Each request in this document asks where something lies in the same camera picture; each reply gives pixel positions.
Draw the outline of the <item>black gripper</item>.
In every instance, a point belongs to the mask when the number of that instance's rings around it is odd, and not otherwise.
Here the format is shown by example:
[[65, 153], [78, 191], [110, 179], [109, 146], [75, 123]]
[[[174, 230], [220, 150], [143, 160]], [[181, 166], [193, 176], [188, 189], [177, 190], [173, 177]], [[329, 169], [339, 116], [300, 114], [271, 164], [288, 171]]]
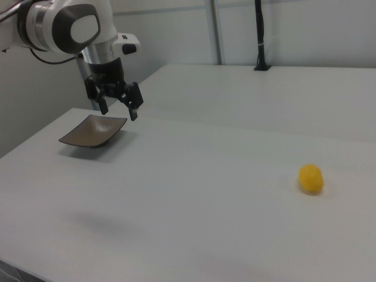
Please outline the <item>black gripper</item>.
[[127, 106], [131, 121], [138, 117], [137, 111], [143, 97], [137, 82], [126, 83], [122, 61], [117, 58], [103, 64], [89, 63], [90, 76], [84, 80], [88, 99], [98, 104], [102, 115], [108, 113], [105, 96], [116, 98]]

